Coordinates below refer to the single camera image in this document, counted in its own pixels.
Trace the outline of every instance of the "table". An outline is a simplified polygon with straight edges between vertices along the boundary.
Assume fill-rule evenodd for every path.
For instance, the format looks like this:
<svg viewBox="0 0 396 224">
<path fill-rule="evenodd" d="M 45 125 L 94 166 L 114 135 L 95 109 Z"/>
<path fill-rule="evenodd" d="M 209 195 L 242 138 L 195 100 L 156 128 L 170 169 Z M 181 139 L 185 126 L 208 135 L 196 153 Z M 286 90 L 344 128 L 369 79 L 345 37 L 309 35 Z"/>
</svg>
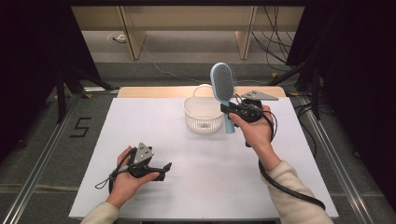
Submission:
<svg viewBox="0 0 396 224">
<path fill-rule="evenodd" d="M 120 210 L 120 218 L 164 221 L 274 220 L 278 213 L 260 180 L 258 158 L 245 147 L 239 129 L 210 135 L 192 132 L 184 120 L 183 100 L 196 87 L 131 87 L 120 90 L 106 117 L 89 167 L 69 214 L 84 218 L 108 195 L 94 186 L 115 168 L 117 156 L 143 142 L 153 147 L 153 167 L 172 162 L 163 182 L 143 186 Z M 279 87 L 239 87 L 239 94 L 256 90 L 278 93 L 265 101 L 279 121 L 273 142 L 280 158 L 293 165 L 299 177 L 327 207 L 338 214 L 315 164 L 290 100 Z"/>
</svg>

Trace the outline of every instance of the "gray floor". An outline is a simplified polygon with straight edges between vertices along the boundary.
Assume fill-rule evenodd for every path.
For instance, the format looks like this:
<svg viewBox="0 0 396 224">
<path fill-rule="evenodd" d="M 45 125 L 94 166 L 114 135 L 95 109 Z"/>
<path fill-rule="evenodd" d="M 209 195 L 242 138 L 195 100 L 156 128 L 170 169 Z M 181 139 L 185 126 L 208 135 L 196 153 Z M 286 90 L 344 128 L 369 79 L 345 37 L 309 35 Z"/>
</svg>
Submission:
<svg viewBox="0 0 396 224">
<path fill-rule="evenodd" d="M 232 33 L 152 32 L 148 34 L 145 42 L 147 52 L 142 52 L 141 58 L 137 61 L 129 60 L 125 45 L 107 42 L 111 35 L 118 34 L 115 32 L 84 34 L 102 79 L 114 86 L 208 83 L 210 68 L 217 62 L 233 65 L 237 79 L 240 81 L 238 85 L 262 85 L 272 79 L 272 73 L 283 74 L 282 71 L 277 71 L 268 64 L 266 54 L 254 41 L 251 43 L 248 59 L 240 60 Z M 273 45 L 273 51 L 282 55 L 276 45 Z M 269 62 L 276 68 L 288 69 L 274 58 L 270 58 Z M 294 80 L 295 77 L 283 83 L 282 87 L 286 92 L 294 91 L 292 85 Z M 85 86 L 94 86 L 90 82 L 83 83 Z M 34 169 L 56 127 L 57 102 L 54 95 L 55 92 L 48 98 L 49 107 L 42 109 L 34 125 L 29 128 L 29 133 L 24 136 L 27 147 L 15 148 L 0 165 L 0 217 L 2 219 L 6 217 L 7 210 L 29 178 L 29 174 Z M 72 96 L 67 99 L 69 105 L 73 102 L 76 105 L 68 117 L 59 142 L 50 154 L 42 176 L 35 185 L 32 196 L 24 209 L 22 208 L 19 223 L 78 223 L 68 218 L 68 212 L 77 195 L 78 186 L 90 161 L 111 100 L 115 97 L 117 95 L 112 93 L 95 93 L 90 97 Z M 297 106 L 302 104 L 303 98 L 290 99 Z M 327 105 L 321 107 L 321 124 L 329 135 L 354 187 L 363 198 L 373 219 L 372 223 L 396 223 L 394 211 L 370 177 L 364 164 L 352 154 L 354 148 L 337 117 L 332 115 Z M 80 123 L 82 126 L 89 127 L 89 130 L 85 137 L 73 138 L 72 135 L 83 134 L 82 130 L 75 129 L 79 118 L 90 118 Z M 318 145 L 316 154 L 318 168 L 340 214 L 335 223 L 359 223 L 358 216 L 352 209 L 350 200 L 332 168 L 323 145 L 319 143 L 308 116 L 302 116 L 301 121 L 315 136 Z M 307 132 L 305 133 L 309 145 L 314 150 L 313 140 Z"/>
</svg>

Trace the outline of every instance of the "blue hairbrush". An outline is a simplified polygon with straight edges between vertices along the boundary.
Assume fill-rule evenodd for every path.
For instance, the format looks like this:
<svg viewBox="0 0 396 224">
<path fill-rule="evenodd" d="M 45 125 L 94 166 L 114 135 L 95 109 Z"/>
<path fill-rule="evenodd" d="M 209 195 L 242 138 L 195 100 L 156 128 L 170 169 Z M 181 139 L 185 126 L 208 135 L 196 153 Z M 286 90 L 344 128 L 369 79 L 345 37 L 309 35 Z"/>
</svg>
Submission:
<svg viewBox="0 0 396 224">
<path fill-rule="evenodd" d="M 223 105 L 229 106 L 235 86 L 235 72 L 233 69 L 226 63 L 216 63 L 210 71 L 210 81 L 215 98 Z M 224 114 L 224 124 L 226 133 L 235 132 L 233 122 L 227 114 Z"/>
</svg>

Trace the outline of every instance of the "person's left hand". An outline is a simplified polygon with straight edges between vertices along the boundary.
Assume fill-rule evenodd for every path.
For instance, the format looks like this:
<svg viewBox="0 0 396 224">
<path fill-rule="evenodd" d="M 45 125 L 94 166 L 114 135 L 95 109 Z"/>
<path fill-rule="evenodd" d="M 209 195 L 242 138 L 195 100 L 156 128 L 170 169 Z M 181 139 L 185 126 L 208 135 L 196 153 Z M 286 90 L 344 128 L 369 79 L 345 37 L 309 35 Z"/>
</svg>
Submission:
<svg viewBox="0 0 396 224">
<path fill-rule="evenodd" d="M 128 147 L 119 155 L 117 164 L 121 162 L 122 158 L 124 158 L 130 150 L 132 150 L 132 148 Z M 127 165 L 128 160 L 129 158 L 123 162 L 122 166 Z M 106 202 L 121 208 L 128 200 L 134 197 L 140 187 L 155 179 L 158 175 L 159 173 L 150 173 L 140 178 L 135 178 L 128 172 L 118 174 L 114 181 L 113 190 L 111 190 L 110 195 L 108 195 Z"/>
</svg>

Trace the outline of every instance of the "sleeve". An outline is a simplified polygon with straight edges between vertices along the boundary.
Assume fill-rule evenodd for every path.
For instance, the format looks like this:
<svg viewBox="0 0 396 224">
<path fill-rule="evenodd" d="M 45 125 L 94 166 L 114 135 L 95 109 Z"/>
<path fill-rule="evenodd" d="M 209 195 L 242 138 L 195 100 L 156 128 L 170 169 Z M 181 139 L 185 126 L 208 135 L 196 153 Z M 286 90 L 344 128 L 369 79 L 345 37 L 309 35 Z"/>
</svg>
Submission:
<svg viewBox="0 0 396 224">
<path fill-rule="evenodd" d="M 119 212 L 120 210 L 113 204 L 101 203 L 82 220 L 81 224 L 112 224 L 119 217 Z"/>
<path fill-rule="evenodd" d="M 267 172 L 280 185 L 300 192 L 302 194 L 315 197 L 312 191 L 306 187 L 297 176 L 296 171 L 286 161 L 282 161 L 273 171 Z M 267 185 L 271 199 L 280 216 L 282 224 L 306 223 L 306 224 L 327 224 L 332 223 L 327 213 L 319 206 L 294 198 L 289 194 L 273 187 L 262 177 L 262 182 Z"/>
</svg>

